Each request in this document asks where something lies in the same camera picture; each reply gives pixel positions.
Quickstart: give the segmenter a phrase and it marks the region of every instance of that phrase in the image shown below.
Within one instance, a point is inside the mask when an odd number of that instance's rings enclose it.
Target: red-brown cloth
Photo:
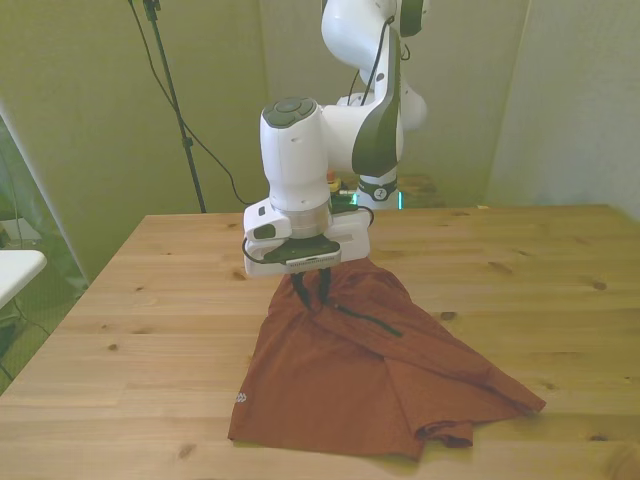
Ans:
[[[455,339],[370,260],[332,269],[307,308],[285,277],[273,296],[229,438],[349,455],[421,456],[432,439],[471,446],[472,426],[545,402]]]

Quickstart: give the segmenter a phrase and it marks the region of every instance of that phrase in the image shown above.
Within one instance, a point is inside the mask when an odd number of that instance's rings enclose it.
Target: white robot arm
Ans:
[[[427,11],[428,0],[323,0],[327,47],[358,68],[372,91],[356,95],[357,106],[288,98],[263,111],[270,192],[245,211],[250,275],[329,268],[369,254],[368,210],[397,205],[403,132],[426,118],[424,100],[402,75],[400,37],[418,33]],[[332,204],[329,168],[361,175],[359,205]]]

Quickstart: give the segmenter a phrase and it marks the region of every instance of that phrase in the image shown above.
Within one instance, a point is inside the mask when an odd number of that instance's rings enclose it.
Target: zipper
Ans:
[[[369,322],[375,323],[380,328],[386,330],[387,332],[389,332],[391,335],[393,335],[395,337],[398,337],[398,338],[402,337],[402,332],[401,331],[396,330],[395,328],[393,328],[388,323],[385,323],[382,320],[379,320],[379,319],[377,319],[375,317],[370,317],[369,315],[363,315],[361,313],[356,313],[356,312],[354,312],[352,310],[349,310],[347,307],[343,307],[342,305],[334,305],[334,308],[336,310],[338,310],[339,312],[346,313],[347,315],[350,315],[352,317],[360,318],[362,320],[367,320]]]

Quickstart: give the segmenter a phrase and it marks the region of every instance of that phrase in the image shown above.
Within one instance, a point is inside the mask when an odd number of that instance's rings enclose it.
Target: printed logo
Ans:
[[[373,192],[373,198],[378,201],[385,200],[387,198],[387,191],[384,188],[379,188]]]

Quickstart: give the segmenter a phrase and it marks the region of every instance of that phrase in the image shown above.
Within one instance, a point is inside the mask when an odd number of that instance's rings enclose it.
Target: wooden board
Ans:
[[[373,260],[548,401],[423,461],[234,446],[229,416],[278,278],[236,214],[148,217],[0,397],[0,478],[640,478],[640,228],[606,207],[377,215]]]

